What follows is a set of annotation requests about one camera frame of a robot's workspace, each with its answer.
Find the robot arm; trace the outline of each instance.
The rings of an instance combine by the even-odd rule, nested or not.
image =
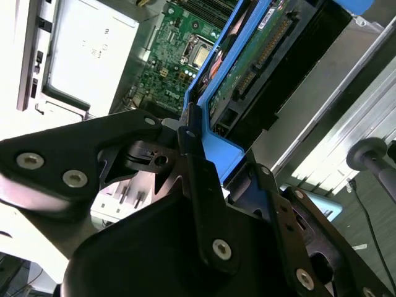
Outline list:
[[[153,203],[84,241],[60,296],[392,296],[303,192],[280,194],[254,160],[226,204],[201,109],[182,119],[174,131],[134,110],[0,142],[2,201],[54,222],[82,220],[100,189],[155,173]]]

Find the green circuit board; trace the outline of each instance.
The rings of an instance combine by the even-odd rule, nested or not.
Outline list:
[[[243,52],[234,63],[234,66],[218,88],[216,94],[209,101],[210,117],[216,112],[219,101],[231,98],[235,91],[240,93],[245,91],[254,77],[254,71],[250,71],[252,64],[254,65],[256,63],[260,64],[258,66],[261,66],[269,57],[277,42],[291,24],[290,19],[283,17],[285,7],[289,1],[277,1],[277,4],[270,7],[264,15],[249,43],[243,49]]]
[[[139,106],[150,100],[180,115],[184,93],[219,35],[218,28],[169,3],[137,84],[133,104]]]

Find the silver screw head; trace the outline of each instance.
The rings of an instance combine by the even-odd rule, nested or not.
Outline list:
[[[155,121],[153,119],[150,119],[148,117],[144,118],[144,121],[149,124],[149,125],[155,125]]]
[[[264,174],[266,174],[266,175],[270,175],[270,174],[271,174],[271,171],[269,171],[269,169],[268,169],[267,167],[262,167],[261,170],[262,170],[262,172],[264,172]]]
[[[299,190],[295,190],[296,196],[299,197],[300,199],[304,198],[304,194],[300,192]]]
[[[44,159],[36,153],[21,153],[17,157],[17,164],[23,169],[35,170],[44,165]]]
[[[369,288],[363,288],[363,294],[365,297],[376,297]]]
[[[312,291],[315,288],[314,281],[311,276],[304,269],[297,269],[296,276],[300,284],[302,284],[305,289]]]
[[[187,133],[188,136],[195,137],[195,134],[192,133],[191,131],[187,131],[186,133]]]
[[[69,187],[84,187],[88,183],[88,177],[80,170],[69,170],[62,178]]]
[[[228,243],[222,239],[215,239],[212,244],[213,251],[221,260],[227,261],[231,259],[232,251]]]

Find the white label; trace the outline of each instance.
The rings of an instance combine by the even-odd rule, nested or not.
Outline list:
[[[265,25],[268,23],[268,21],[270,20],[270,18],[271,18],[271,15],[273,14],[273,12],[275,11],[275,8],[270,8],[269,10],[268,10],[268,13],[264,16],[264,18],[262,19],[262,21],[261,21],[261,23],[260,23],[260,25],[259,25],[259,30],[261,31],[264,27],[265,27]]]
[[[360,249],[367,249],[367,243],[360,244],[359,246],[353,246],[354,250],[359,251]]]

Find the blue plastic hard drive caddy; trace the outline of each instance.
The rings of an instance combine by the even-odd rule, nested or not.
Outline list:
[[[202,65],[197,77],[192,81],[192,84],[188,88],[184,96],[184,109],[187,108],[188,103],[191,101],[191,90],[199,81],[201,75],[205,73],[205,70],[208,68],[210,61],[216,54],[216,49],[226,38],[228,28],[231,26],[233,20],[236,18],[237,12],[243,2],[244,0],[238,1],[233,13],[231,14],[231,17],[228,19],[223,31],[221,32],[217,42],[215,43],[213,50],[210,52],[204,64]],[[354,14],[362,14],[366,9],[371,6],[373,0],[336,0],[336,2]],[[219,88],[223,79],[226,77],[227,73],[232,68],[240,52],[242,52],[243,48],[248,43],[251,35],[254,33],[258,24],[264,17],[264,14],[269,4],[270,0],[259,0],[257,6],[254,8],[252,14],[250,15],[250,18],[247,20],[241,33],[238,35],[234,45],[228,52],[227,57],[220,66],[217,74],[209,83],[205,92],[202,94],[197,102],[197,104],[201,106],[203,114],[202,143],[204,145],[206,158],[215,164],[221,183],[224,182],[227,176],[234,170],[235,166],[242,160],[244,156],[244,150],[241,147],[233,144],[229,140],[224,139],[211,131],[208,103]]]

